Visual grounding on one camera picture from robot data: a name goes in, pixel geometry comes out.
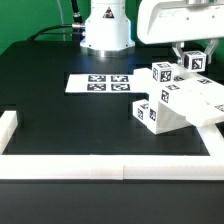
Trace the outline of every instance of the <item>black cable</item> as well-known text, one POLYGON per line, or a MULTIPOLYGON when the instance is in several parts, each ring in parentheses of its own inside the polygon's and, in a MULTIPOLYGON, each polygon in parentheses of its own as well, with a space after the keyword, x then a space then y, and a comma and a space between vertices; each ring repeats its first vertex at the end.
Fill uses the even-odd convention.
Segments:
POLYGON ((82 16, 79 12, 79 7, 78 7, 78 3, 77 0, 71 0, 72 3, 72 10, 73 10, 73 19, 75 23, 82 23, 82 16))
POLYGON ((71 0, 72 2, 72 9, 74 13, 79 13, 79 7, 78 7, 78 3, 76 0, 71 0))
MULTIPOLYGON (((81 35, 82 33, 80 32, 63 32, 63 33, 39 33, 38 36, 41 36, 41 35, 81 35)), ((32 39, 28 39, 30 41, 34 41, 37 37, 37 35, 33 35, 31 36, 30 38, 32 39)))
POLYGON ((64 28, 71 28, 72 24, 65 24, 65 25, 58 25, 58 26, 51 26, 51 27, 47 27, 45 29, 40 30, 39 32, 37 32, 36 34, 30 36, 27 40, 29 41, 33 41, 35 40, 40 34, 45 33, 47 31, 51 31, 51 30, 57 30, 57 29, 64 29, 64 28))

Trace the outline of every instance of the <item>white cube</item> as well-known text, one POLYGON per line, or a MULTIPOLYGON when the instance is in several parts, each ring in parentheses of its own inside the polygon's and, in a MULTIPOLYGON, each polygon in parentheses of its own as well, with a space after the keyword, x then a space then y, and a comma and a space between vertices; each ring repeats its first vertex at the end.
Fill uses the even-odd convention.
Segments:
POLYGON ((201 51, 184 52, 184 67, 189 72, 204 72, 206 65, 206 54, 201 51))
POLYGON ((152 77, 157 82, 173 81, 173 67, 169 62, 157 62, 152 64, 152 77))
POLYGON ((133 115, 147 126, 149 120, 149 102, 147 100, 133 102, 133 115))

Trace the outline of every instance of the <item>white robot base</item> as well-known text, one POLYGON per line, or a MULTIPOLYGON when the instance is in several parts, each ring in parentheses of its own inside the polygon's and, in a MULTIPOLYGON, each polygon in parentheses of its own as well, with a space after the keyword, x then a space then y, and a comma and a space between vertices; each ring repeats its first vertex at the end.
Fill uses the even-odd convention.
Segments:
POLYGON ((86 37, 81 51, 101 57, 134 52, 131 23, 125 15, 125 0, 92 0, 91 15, 85 22, 86 37))

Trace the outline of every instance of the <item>cube with marker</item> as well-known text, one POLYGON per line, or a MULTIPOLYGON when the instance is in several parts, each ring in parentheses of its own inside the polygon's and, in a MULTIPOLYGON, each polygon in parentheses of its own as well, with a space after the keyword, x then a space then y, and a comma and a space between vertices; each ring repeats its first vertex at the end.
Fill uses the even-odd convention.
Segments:
POLYGON ((189 72, 204 72, 206 57, 206 54, 201 51, 184 52, 184 67, 189 72))
POLYGON ((174 69, 169 62, 152 63, 152 77, 159 83, 171 82, 174 79, 174 69))

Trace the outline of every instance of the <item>black table surface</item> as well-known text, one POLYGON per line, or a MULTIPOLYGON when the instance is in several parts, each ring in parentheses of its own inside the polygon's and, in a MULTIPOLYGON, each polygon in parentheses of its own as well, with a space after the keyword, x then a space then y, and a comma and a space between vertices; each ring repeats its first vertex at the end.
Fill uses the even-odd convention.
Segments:
POLYGON ((158 61, 176 57, 168 46, 99 58, 75 43, 13 44, 0 57, 0 107, 16 110, 19 119, 5 154, 207 155, 195 128, 155 136, 134 118, 132 102, 147 99, 144 93, 65 94, 71 73, 131 75, 158 61))
MULTIPOLYGON (((132 116, 146 94, 65 94, 71 73, 131 75, 158 61, 176 61, 169 45, 99 58, 72 42, 14 43, 0 56, 0 109, 19 120, 4 154, 207 156, 195 128, 154 136, 132 116)), ((214 58, 204 75, 223 83, 222 69, 214 58)), ((223 198, 222 181, 1 180, 0 223, 221 224, 223 198)))

